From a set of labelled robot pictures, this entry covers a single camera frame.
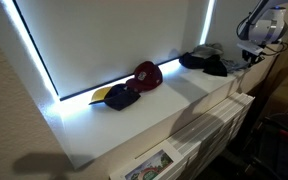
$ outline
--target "white robotic arm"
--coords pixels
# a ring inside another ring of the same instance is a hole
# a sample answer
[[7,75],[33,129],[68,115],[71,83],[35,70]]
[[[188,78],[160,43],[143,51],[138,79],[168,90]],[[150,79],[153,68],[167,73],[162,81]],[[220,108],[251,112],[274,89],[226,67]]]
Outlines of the white robotic arm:
[[286,9],[277,5],[284,3],[288,3],[288,0],[261,0],[238,26],[238,37],[258,45],[270,44],[280,39],[287,30],[284,22]]

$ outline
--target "red baseball cap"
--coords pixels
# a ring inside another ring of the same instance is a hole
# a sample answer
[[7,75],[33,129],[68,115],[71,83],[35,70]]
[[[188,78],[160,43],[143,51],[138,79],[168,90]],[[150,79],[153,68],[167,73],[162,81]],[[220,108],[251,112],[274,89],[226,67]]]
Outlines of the red baseball cap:
[[136,67],[135,78],[126,81],[126,85],[137,92],[149,91],[163,82],[160,68],[151,61],[145,61]]

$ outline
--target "window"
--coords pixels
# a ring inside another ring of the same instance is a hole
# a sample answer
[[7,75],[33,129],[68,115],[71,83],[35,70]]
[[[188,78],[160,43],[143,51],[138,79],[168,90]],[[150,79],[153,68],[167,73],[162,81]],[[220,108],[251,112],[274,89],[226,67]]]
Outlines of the window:
[[144,60],[191,51],[206,39],[215,1],[13,2],[63,100],[127,77]]

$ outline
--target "black cap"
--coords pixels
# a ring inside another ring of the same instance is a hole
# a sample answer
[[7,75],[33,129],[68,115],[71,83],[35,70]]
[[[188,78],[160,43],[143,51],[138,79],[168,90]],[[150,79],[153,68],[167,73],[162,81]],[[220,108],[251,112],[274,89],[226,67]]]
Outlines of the black cap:
[[219,55],[213,55],[210,57],[211,59],[205,62],[204,71],[207,74],[214,76],[227,76],[227,70],[224,64],[219,61]]
[[206,59],[192,56],[190,53],[185,53],[179,59],[181,65],[188,69],[203,69],[205,61]]
[[126,84],[117,84],[112,87],[98,89],[92,97],[90,104],[104,102],[107,106],[122,110],[137,101],[141,95],[132,89],[128,89]]

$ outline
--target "white window sill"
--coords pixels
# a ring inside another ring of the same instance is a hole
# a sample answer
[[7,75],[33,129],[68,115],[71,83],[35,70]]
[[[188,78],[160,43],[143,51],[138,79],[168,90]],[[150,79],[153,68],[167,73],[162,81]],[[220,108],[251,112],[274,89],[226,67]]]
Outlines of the white window sill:
[[[238,72],[228,77],[217,77],[207,75],[202,70],[179,66],[175,72],[164,75],[164,82],[158,88],[142,93],[137,102],[122,111],[97,104],[62,116],[68,143],[62,143],[62,147],[66,148],[74,166],[79,167],[231,83],[242,74]],[[74,159],[74,155],[85,157],[81,161]]]

